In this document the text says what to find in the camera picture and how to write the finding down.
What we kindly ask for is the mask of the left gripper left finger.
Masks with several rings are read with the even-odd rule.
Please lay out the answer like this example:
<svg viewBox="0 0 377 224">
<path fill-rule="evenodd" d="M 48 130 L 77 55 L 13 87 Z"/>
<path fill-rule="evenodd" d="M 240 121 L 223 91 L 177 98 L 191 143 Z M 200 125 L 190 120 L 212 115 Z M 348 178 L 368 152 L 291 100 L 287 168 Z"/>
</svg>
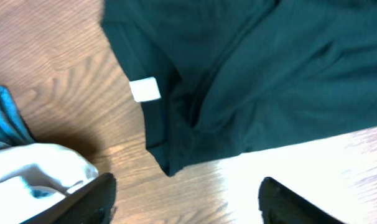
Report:
<svg viewBox="0 0 377 224">
<path fill-rule="evenodd" d="M 104 173 L 23 224 L 110 224 L 116 200 L 116 179 Z"/>
</svg>

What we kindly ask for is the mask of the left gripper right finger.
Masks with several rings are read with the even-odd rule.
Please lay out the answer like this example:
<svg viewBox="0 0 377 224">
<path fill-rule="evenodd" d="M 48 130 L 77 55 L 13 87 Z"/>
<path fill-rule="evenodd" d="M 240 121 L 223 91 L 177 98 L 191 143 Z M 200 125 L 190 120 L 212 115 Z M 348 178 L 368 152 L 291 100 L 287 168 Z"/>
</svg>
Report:
<svg viewBox="0 0 377 224">
<path fill-rule="evenodd" d="M 258 201 L 264 224 L 343 224 L 272 177 L 261 182 Z"/>
</svg>

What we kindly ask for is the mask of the black t-shirt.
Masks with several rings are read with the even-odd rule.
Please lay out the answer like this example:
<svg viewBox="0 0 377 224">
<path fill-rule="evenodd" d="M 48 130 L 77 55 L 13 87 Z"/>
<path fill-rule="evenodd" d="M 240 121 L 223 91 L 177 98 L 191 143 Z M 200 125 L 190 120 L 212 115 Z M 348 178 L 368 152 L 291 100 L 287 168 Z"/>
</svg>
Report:
<svg viewBox="0 0 377 224">
<path fill-rule="evenodd" d="M 377 1 L 105 1 L 165 175 L 377 126 Z"/>
</svg>

